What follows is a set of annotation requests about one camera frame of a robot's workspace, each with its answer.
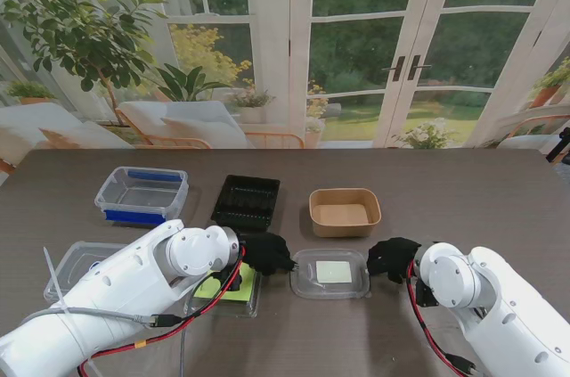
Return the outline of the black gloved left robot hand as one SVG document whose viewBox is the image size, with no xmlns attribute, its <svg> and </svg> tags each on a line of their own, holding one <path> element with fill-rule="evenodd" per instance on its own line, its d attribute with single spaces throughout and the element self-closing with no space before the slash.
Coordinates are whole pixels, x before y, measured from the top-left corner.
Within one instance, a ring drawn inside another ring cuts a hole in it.
<svg viewBox="0 0 570 377">
<path fill-rule="evenodd" d="M 264 276 L 291 272 L 297 265 L 286 241 L 277 234 L 243 234 L 240 242 L 245 247 L 244 262 Z"/>
</svg>

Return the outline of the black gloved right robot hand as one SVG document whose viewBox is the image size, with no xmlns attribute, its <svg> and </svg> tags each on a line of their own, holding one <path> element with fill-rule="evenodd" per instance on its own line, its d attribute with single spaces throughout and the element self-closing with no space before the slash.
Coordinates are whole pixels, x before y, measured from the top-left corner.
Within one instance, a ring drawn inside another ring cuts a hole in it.
<svg viewBox="0 0 570 377">
<path fill-rule="evenodd" d="M 386 275 L 391 282 L 401 284 L 419 247 L 419 243 L 403 237 L 377 242 L 368 252 L 369 275 Z"/>
</svg>

